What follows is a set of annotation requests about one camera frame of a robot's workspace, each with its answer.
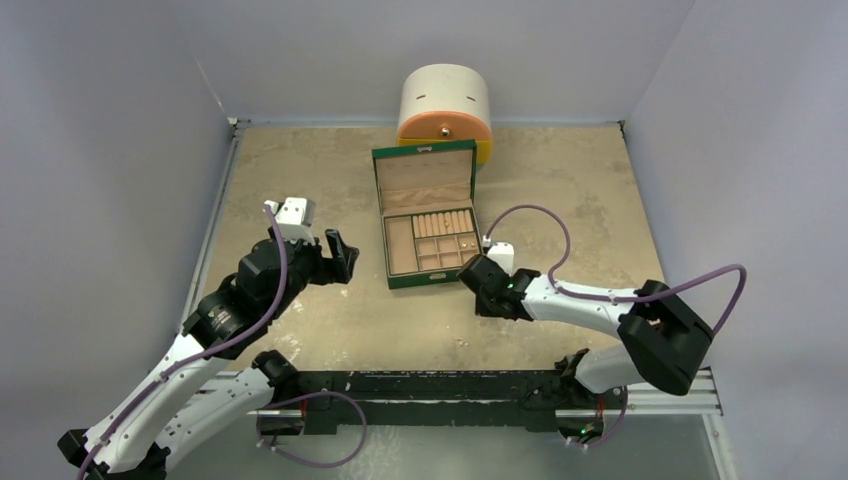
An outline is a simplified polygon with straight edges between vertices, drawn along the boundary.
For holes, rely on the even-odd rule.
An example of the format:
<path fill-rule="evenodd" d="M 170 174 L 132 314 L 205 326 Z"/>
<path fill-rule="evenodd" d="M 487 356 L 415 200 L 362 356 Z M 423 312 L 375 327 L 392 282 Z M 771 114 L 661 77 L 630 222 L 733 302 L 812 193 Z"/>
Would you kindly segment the green jewelry tray insert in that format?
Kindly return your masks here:
<path fill-rule="evenodd" d="M 458 269 L 481 253 L 472 208 L 384 217 L 383 234 L 390 277 Z M 478 249 L 461 250 L 461 242 Z"/>

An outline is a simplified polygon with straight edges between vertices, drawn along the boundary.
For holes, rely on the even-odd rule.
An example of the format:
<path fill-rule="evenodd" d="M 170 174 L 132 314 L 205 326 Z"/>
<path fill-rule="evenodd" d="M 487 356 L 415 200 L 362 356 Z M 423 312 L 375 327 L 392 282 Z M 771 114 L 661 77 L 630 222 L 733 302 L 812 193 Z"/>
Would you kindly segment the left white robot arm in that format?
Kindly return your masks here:
<path fill-rule="evenodd" d="M 294 406 L 299 413 L 326 387 L 307 390 L 279 352 L 258 354 L 250 367 L 201 400 L 195 394 L 248 346 L 308 286 L 347 284 L 360 255 L 340 233 L 326 240 L 288 238 L 276 227 L 241 258 L 235 272 L 204 297 L 169 350 L 141 384 L 92 427 L 58 441 L 79 479 L 163 479 L 179 461 L 239 416 Z"/>

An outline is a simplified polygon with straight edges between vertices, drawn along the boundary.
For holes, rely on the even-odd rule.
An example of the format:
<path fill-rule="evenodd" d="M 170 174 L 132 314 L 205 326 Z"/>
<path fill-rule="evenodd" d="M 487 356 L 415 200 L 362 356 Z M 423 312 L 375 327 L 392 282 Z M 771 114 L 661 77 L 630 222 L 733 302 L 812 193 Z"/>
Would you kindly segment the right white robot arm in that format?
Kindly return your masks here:
<path fill-rule="evenodd" d="M 714 331 L 662 282 L 637 289 L 602 289 L 551 280 L 539 271 L 508 274 L 475 255 L 458 272 L 482 317 L 558 321 L 609 335 L 617 344 L 574 356 L 561 381 L 564 399 L 584 407 L 613 387 L 648 383 L 686 395 L 713 342 Z"/>

